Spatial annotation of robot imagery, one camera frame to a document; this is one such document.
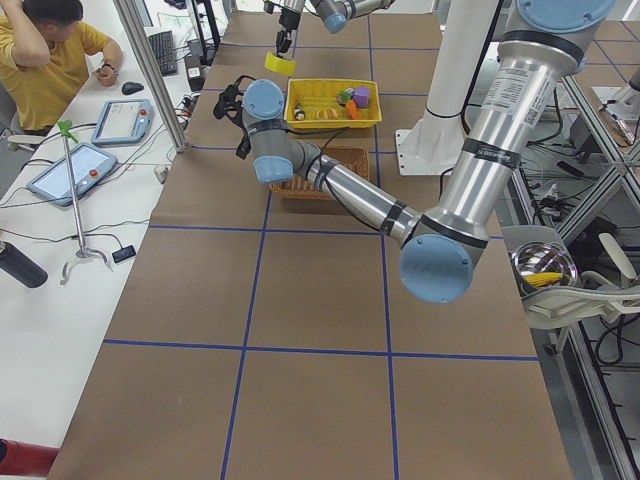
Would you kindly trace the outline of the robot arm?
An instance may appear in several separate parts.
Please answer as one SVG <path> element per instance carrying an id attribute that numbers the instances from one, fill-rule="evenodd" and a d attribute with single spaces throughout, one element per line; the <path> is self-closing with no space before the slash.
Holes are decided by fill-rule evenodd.
<path id="1" fill-rule="evenodd" d="M 363 17 L 377 10 L 387 10 L 394 0 L 313 0 L 313 14 L 322 20 L 326 29 L 336 34 L 355 18 Z M 280 30 L 275 40 L 275 55 L 283 58 L 292 45 L 293 32 L 299 28 L 305 9 L 305 0 L 265 1 L 264 11 L 271 14 L 275 7 L 280 9 L 278 23 Z"/>
<path id="2" fill-rule="evenodd" d="M 500 67 L 478 119 L 464 141 L 438 204 L 424 213 L 369 183 L 286 133 L 284 96 L 271 80 L 246 89 L 241 119 L 258 181 L 300 176 L 355 218 L 401 245 L 400 278 L 415 297 L 450 302 L 472 283 L 489 241 L 486 223 L 499 193 L 556 83 L 584 64 L 611 1 L 516 1 L 498 47 Z"/>

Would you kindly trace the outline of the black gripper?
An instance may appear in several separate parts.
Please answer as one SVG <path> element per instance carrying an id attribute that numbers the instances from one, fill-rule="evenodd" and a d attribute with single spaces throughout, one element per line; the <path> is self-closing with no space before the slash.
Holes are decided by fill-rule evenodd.
<path id="1" fill-rule="evenodd" d="M 244 133 L 240 143 L 238 144 L 235 154 L 238 158 L 245 160 L 251 152 L 251 141 L 249 135 Z"/>
<path id="2" fill-rule="evenodd" d="M 299 28 L 301 19 L 301 10 L 287 6 L 281 7 L 279 24 L 283 29 L 277 32 L 275 41 L 275 54 L 284 56 L 290 49 L 292 44 L 291 32 Z"/>

